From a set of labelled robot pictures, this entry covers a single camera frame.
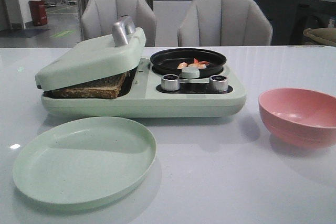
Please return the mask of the orange shrimp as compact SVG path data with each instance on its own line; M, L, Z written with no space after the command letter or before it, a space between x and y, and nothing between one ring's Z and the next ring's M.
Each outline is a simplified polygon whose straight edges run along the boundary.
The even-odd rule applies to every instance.
M198 61L196 58L193 59L193 63L181 62L178 65L178 69L183 69L185 67L196 67L197 69L206 69L210 65L208 61Z

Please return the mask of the bread slice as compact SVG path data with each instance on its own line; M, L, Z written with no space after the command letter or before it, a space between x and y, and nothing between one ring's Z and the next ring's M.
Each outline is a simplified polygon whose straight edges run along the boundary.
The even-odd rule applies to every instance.
M55 98L99 98L115 99L118 97L129 72L93 80L66 88L52 90Z

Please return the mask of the green breakfast maker lid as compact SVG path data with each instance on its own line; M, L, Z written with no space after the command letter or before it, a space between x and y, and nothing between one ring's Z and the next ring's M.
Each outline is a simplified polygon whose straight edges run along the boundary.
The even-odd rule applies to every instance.
M36 86L44 91L65 88L136 68L146 43L141 27L127 34L128 44L116 46L114 35L88 39L75 45L35 75Z

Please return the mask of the pink bowl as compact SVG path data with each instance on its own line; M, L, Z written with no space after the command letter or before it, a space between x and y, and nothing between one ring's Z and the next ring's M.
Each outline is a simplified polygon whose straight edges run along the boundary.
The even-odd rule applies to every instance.
M335 97L299 88L278 88L258 98L262 122L270 133L297 147L335 145Z

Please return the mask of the green breakfast maker base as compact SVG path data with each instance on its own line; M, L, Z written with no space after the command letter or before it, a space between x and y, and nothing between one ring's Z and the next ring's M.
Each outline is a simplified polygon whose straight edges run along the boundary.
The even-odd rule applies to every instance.
M238 113L246 101L246 90L228 66L222 71L228 80L226 93L162 93L157 90L161 75L152 71L148 59L141 58L129 93L116 99L54 99L44 92L41 103L54 116L86 118L222 117Z

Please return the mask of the left silver knob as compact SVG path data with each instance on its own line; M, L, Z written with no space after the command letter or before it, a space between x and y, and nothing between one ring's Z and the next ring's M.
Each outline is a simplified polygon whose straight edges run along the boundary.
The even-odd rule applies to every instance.
M175 74L166 74L161 78L160 86L164 91L177 91L180 89L180 78Z

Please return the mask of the silver knob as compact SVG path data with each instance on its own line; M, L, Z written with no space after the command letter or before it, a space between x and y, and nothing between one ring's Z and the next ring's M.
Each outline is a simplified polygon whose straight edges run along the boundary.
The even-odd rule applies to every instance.
M166 74L161 78L160 86L164 91L177 91L180 89L180 78L175 74Z
M214 92L226 92L228 90L228 81L225 76L212 75L209 78L208 86Z

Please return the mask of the black round frying pan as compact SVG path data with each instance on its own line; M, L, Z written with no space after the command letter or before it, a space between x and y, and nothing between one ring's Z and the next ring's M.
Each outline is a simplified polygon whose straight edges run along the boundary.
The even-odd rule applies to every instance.
M181 69L178 69L180 63L191 64L194 59L198 61L207 61L209 65L205 69L200 69L200 77L206 78L214 74L219 74L224 69L226 63L226 57L219 52L199 49L199 48L173 48L162 50L154 53L150 57L152 63L152 69L154 72L165 74L181 74Z

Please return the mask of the right silver knob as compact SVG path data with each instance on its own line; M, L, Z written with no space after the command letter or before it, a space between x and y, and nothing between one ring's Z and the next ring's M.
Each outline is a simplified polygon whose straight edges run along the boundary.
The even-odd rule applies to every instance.
M212 75L209 78L208 86L214 92L226 92L228 90L228 81L225 76Z

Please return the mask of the right beige chair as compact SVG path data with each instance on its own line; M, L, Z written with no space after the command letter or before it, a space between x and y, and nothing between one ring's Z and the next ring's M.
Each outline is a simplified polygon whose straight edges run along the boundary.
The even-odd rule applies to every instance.
M254 0L195 0L178 28L180 47L269 46L272 25Z

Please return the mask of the beige chair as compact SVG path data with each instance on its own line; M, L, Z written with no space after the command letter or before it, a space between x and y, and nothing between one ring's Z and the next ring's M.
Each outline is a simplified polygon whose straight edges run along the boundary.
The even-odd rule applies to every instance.
M272 25L254 0L195 0L178 28L180 47L269 46Z
M147 47L155 46L156 18L145 0L89 0L81 18L83 40L112 33L112 25L129 15L146 36Z

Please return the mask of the light green plate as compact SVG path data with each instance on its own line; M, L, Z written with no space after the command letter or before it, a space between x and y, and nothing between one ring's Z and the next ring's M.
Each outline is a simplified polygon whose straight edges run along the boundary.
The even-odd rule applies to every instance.
M137 188L155 156L154 135L136 121L80 119L27 144L14 162L13 181L41 205L65 211L91 209Z

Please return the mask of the left beige chair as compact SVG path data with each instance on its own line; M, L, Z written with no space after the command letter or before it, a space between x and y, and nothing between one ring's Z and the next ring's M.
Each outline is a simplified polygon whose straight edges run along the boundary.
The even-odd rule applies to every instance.
M146 36L147 47L155 46L156 18L145 0L89 0L81 18L83 40L112 33L112 25L129 15Z

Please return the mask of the red box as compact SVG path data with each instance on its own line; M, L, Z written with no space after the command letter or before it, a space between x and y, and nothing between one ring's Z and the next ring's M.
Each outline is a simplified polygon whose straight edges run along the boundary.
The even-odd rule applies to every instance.
M44 0L30 0L29 8L35 26L42 26L48 23Z

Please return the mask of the beige cushion at right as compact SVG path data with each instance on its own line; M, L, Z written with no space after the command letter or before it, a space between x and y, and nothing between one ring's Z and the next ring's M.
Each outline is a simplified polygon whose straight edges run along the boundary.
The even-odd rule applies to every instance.
M303 31L303 35L319 45L335 47L335 30L335 27L307 28Z

